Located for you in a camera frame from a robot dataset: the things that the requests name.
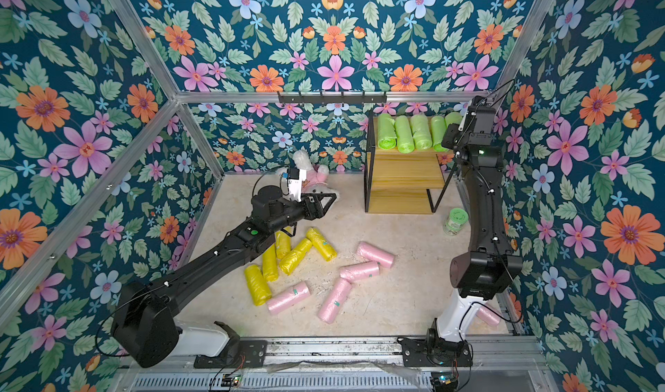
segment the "floor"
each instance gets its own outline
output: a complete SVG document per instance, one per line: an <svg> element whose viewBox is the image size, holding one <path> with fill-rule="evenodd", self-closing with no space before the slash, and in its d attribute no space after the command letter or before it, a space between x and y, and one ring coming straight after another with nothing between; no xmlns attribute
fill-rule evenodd
<svg viewBox="0 0 665 392"><path fill-rule="evenodd" d="M256 175L228 175L205 223L193 258L220 241L251 212L251 188ZM267 175L262 185L277 184ZM185 321L223 321L240 336L415 336L424 335L438 317L452 293L448 278L450 260L468 249L468 226L456 237L443 232L443 223L453 207L461 206L455 186L450 186L439 211L433 215L366 214L362 195L362 175L336 174L328 186L340 198L326 217L301 222L292 245L314 225L337 249L337 258L325 262L312 248L291 276L280 271L270 282L278 294L300 281L312 293L300 304L271 316L265 305L252 304L243 268L230 272L191 301L178 315ZM317 318L317 312L338 276L338 268L364 262L354 255L363 240L396 255L391 269L381 268L379 278L362 280L354 288L333 324ZM255 263L261 263L261 257ZM496 327L476 318L470 333L507 333L503 321Z"/></svg>

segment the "yellow trash bag roll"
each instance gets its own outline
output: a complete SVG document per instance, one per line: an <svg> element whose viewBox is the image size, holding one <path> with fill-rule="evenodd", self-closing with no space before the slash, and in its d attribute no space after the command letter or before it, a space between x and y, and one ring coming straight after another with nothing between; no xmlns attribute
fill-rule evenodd
<svg viewBox="0 0 665 392"><path fill-rule="evenodd" d="M275 244L266 249L263 253L263 264L261 265L263 278L266 281L277 281L279 277L277 272L277 255L275 254Z"/></svg>
<svg viewBox="0 0 665 392"><path fill-rule="evenodd" d="M291 275L311 248L312 242L310 239L302 239L300 243L279 262L279 269L285 274Z"/></svg>
<svg viewBox="0 0 665 392"><path fill-rule="evenodd" d="M272 298L273 294L258 265L250 265L245 268L245 280L247 280L247 288L249 288L254 305L263 305Z"/></svg>
<svg viewBox="0 0 665 392"><path fill-rule="evenodd" d="M284 259L291 251L291 238L281 230L275 233L275 249L277 250L277 259Z"/></svg>
<svg viewBox="0 0 665 392"><path fill-rule="evenodd" d="M307 230L307 234L305 236L312 241L312 245L314 245L314 247L319 251L319 254L321 254L326 262L329 262L337 257L337 251L335 248L328 243L326 238L323 237L317 228L310 228Z"/></svg>

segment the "orange flower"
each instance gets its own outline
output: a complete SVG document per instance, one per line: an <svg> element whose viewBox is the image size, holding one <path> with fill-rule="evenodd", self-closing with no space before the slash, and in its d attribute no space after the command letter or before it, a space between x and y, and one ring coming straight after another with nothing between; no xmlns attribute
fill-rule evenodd
<svg viewBox="0 0 665 392"><path fill-rule="evenodd" d="M346 161L348 160L348 155L346 155L344 151L337 151L335 154L332 155L332 160L335 163L342 165L346 163Z"/></svg>
<svg viewBox="0 0 665 392"><path fill-rule="evenodd" d="M162 9L162 1L161 0L146 0L148 1L148 4L150 4L155 10L161 10Z"/></svg>
<svg viewBox="0 0 665 392"><path fill-rule="evenodd" d="M563 375L563 390L566 392L588 392L585 384L580 383L577 376L570 373Z"/></svg>
<svg viewBox="0 0 665 392"><path fill-rule="evenodd" d="M229 151L226 153L226 159L229 160L233 165L245 164L245 157L242 154L238 154L236 151Z"/></svg>
<svg viewBox="0 0 665 392"><path fill-rule="evenodd" d="M321 0L323 8L326 10L339 10L344 4L344 0Z"/></svg>
<svg viewBox="0 0 665 392"><path fill-rule="evenodd" d="M307 27L303 30L303 37L308 39L314 38L314 28L312 26Z"/></svg>
<svg viewBox="0 0 665 392"><path fill-rule="evenodd" d="M511 119L516 122L523 122L531 114L531 105L535 102L533 88L522 85L520 90L513 95L513 103L510 104Z"/></svg>
<svg viewBox="0 0 665 392"><path fill-rule="evenodd" d="M17 208L0 211L0 261L6 270L23 265L23 256L30 258L46 239L46 226L38 226L41 218L28 212L21 217Z"/></svg>
<svg viewBox="0 0 665 392"><path fill-rule="evenodd" d="M251 85L256 88L257 92L281 92L284 89L284 79L278 76L276 69L270 68L265 64L259 64L259 68L252 69L249 74L252 79L249 80Z"/></svg>
<svg viewBox="0 0 665 392"><path fill-rule="evenodd" d="M623 123L628 128L637 128L640 126L640 122L642 122L642 115L640 114L640 110L637 108L631 109L626 113L626 115L624 115Z"/></svg>
<svg viewBox="0 0 665 392"><path fill-rule="evenodd" d="M127 103L133 106L132 114L141 118L141 122L148 123L157 112L157 102L155 102L153 92L148 90L144 84L131 85L129 91L132 94L127 96Z"/></svg>
<svg viewBox="0 0 665 392"><path fill-rule="evenodd" d="M633 73L641 73L644 72L644 70L647 70L648 68L651 67L651 65L656 61L654 57L650 54L641 54L638 55L635 60L632 61L632 65L630 65L630 69L632 69Z"/></svg>
<svg viewBox="0 0 665 392"><path fill-rule="evenodd" d="M64 97L58 97L54 89L42 89L40 86L31 86L30 93L19 93L16 97L19 106L16 112L21 118L28 118L25 122L35 130L40 127L45 132L55 131L55 127L64 125L63 119L69 119L69 106Z"/></svg>
<svg viewBox="0 0 665 392"><path fill-rule="evenodd" d="M326 42L324 46L332 54L339 54L346 47L344 41L346 35L342 33L342 29L337 26L328 27L328 32L323 35L323 41Z"/></svg>
<svg viewBox="0 0 665 392"><path fill-rule="evenodd" d="M164 224L160 228L162 234L160 239L164 243L171 243L178 236L178 231L180 230L180 225L178 224L178 219L175 216L167 217L164 219Z"/></svg>
<svg viewBox="0 0 665 392"><path fill-rule="evenodd" d="M367 35L365 29L362 27L356 27L353 29L353 36L357 39L362 39Z"/></svg>
<svg viewBox="0 0 665 392"><path fill-rule="evenodd" d="M504 8L510 8L511 6L515 5L517 0L503 0L503 7Z"/></svg>
<svg viewBox="0 0 665 392"><path fill-rule="evenodd" d="M181 55L194 54L196 44L192 40L192 35L187 30L182 30L178 26L167 27L166 34L164 34L169 46L173 50L177 50Z"/></svg>
<svg viewBox="0 0 665 392"><path fill-rule="evenodd" d="M503 27L490 24L486 30L480 30L473 45L476 47L478 54L490 54L492 50L499 47L501 40L503 40Z"/></svg>
<svg viewBox="0 0 665 392"><path fill-rule="evenodd" d="M97 369L97 365L99 365L99 361L100 361L101 358L102 358L101 355L92 356L92 358L85 365L86 372L91 372L91 371Z"/></svg>
<svg viewBox="0 0 665 392"><path fill-rule="evenodd" d="M582 99L582 106L580 111L580 118L584 119L587 125L600 125L605 122L605 117L610 116L614 112L614 102L617 101L617 93L612 91L612 86L603 85L601 89L596 86Z"/></svg>
<svg viewBox="0 0 665 392"><path fill-rule="evenodd" d="M396 68L394 76L390 76L388 83L392 85L393 92L415 92L422 85L420 69L414 69L414 65L405 64L404 68Z"/></svg>
<svg viewBox="0 0 665 392"><path fill-rule="evenodd" d="M601 234L605 247L611 254L619 252L619 261L628 265L635 263L635 256L642 265L656 261L653 250L665 248L665 237L652 230L660 229L660 222L653 214L640 217L642 209L637 206L624 206L623 214L615 207L608 214L609 222L601 224Z"/></svg>

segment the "wall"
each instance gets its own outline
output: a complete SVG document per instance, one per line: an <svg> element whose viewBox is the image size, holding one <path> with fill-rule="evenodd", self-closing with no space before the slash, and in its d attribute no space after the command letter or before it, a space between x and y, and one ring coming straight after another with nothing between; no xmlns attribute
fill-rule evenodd
<svg viewBox="0 0 665 392"><path fill-rule="evenodd" d="M566 392L665 388L664 5L557 0L497 118L520 306Z"/></svg>
<svg viewBox="0 0 665 392"><path fill-rule="evenodd" d="M0 6L4 285L150 121L163 96L105 0ZM154 102L143 117L133 96ZM82 156L86 142L94 158ZM97 328L117 305L122 284L178 265L212 186L174 117L1 335L0 390L106 390L119 358L94 350ZM110 322L100 348L122 354L108 339Z"/></svg>

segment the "metal grate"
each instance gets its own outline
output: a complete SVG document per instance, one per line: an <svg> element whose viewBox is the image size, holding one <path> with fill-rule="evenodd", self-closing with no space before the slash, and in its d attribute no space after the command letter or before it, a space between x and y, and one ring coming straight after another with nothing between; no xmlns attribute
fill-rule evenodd
<svg viewBox="0 0 665 392"><path fill-rule="evenodd" d="M208 391L215 373L151 373L139 375L132 391ZM222 375L212 385L213 391L227 391L220 386ZM385 372L368 373L245 373L234 391L269 389L270 391L313 391L326 389L415 391L429 387L429 373L420 373L417 385Z"/></svg>

